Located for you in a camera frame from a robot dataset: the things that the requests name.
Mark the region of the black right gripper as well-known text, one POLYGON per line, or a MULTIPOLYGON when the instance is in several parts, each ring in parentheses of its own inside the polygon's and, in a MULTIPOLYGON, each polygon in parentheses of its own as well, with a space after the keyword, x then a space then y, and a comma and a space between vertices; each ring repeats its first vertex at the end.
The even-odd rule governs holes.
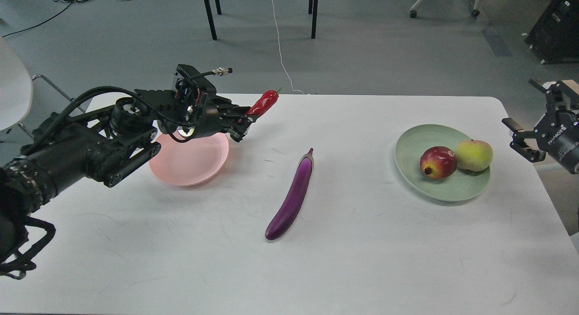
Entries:
POLYGON ((512 132, 509 146, 531 163, 543 162, 546 153, 571 174, 579 168, 578 117, 572 111, 579 109, 579 85, 575 80, 528 83, 545 94, 546 113, 536 124, 536 131, 526 131, 512 118, 501 122, 512 132), (530 147, 526 140, 537 139, 539 149, 530 147))

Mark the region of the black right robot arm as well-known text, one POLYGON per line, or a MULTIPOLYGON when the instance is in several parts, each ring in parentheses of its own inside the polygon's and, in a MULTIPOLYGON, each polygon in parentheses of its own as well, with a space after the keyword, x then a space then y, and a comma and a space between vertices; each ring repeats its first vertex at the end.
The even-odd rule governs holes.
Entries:
POLYGON ((546 112, 530 131, 512 118, 502 119, 512 132, 510 148, 529 162, 542 162, 546 155, 571 174, 579 168, 579 93, 575 80, 542 81, 529 83, 542 92, 546 112))

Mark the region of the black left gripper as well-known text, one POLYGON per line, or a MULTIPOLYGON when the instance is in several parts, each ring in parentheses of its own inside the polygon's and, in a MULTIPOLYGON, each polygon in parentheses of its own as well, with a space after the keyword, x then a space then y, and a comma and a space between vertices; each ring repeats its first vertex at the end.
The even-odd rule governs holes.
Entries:
POLYGON ((257 114, 249 114, 249 106, 238 106, 230 99, 207 96, 203 104, 191 115, 193 128, 179 127, 182 138, 205 138, 216 133, 229 134, 234 142, 241 142, 247 135, 249 127, 254 123, 257 114))

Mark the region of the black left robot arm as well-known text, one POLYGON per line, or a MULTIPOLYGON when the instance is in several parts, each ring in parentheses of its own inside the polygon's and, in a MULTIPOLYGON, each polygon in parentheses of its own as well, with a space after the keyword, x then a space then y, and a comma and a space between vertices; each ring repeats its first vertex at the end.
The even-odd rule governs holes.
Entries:
POLYGON ((207 76, 230 72, 178 65, 172 90, 100 86, 52 113, 1 168, 1 275, 24 278, 54 237, 54 225, 32 213, 84 177, 114 187, 160 152, 158 132, 178 143, 217 133, 242 140, 276 100, 248 107, 218 96, 207 76))

